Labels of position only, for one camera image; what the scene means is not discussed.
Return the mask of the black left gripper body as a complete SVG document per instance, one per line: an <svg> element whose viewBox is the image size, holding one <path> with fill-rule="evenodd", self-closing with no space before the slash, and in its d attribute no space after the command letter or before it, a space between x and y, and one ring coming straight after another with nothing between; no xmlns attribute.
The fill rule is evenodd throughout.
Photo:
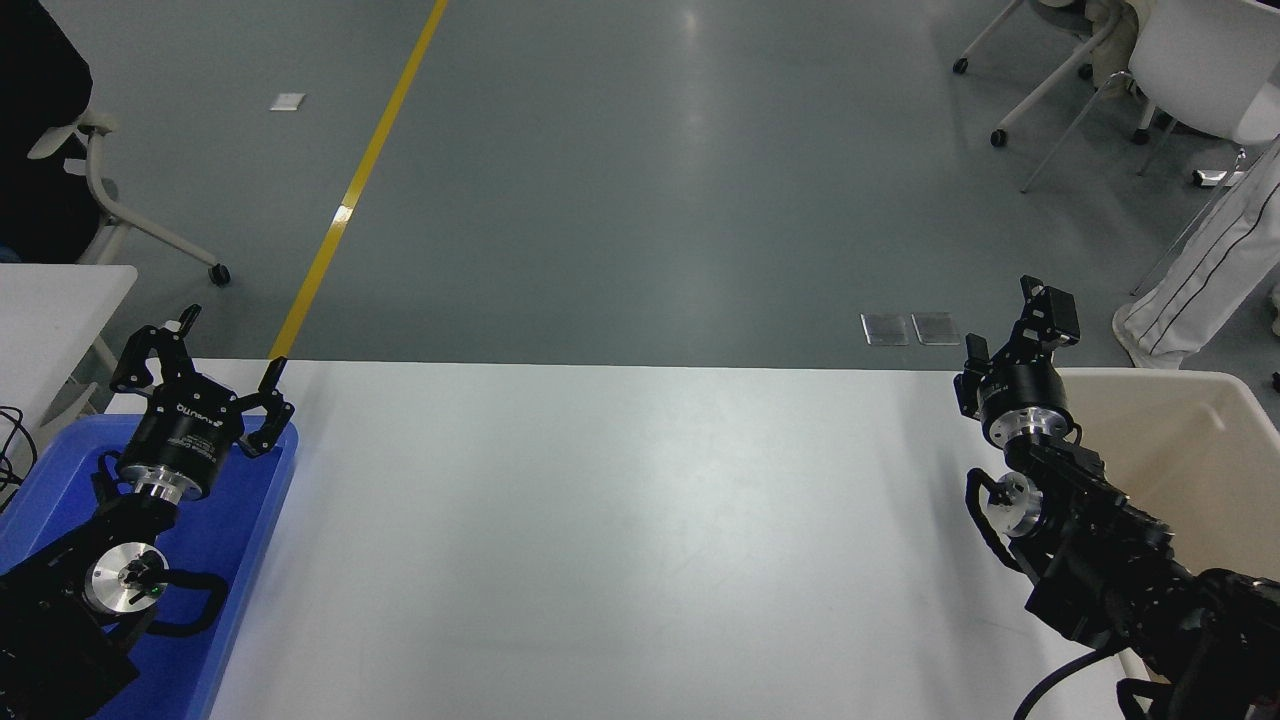
<svg viewBox="0 0 1280 720"><path fill-rule="evenodd" d="M183 495L210 495L244 430L236 401L233 389L214 380L156 386L118 459L118 477L133 486L169 484Z"/></svg>

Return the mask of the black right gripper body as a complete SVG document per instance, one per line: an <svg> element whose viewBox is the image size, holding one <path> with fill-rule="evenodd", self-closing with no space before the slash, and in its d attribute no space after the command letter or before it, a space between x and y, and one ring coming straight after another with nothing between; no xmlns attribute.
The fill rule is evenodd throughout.
<svg viewBox="0 0 1280 720"><path fill-rule="evenodd" d="M1065 429L1071 427L1068 393L1061 375L1050 364L995 366L978 384L980 423L989 429L1009 413L1038 407L1059 416Z"/></svg>

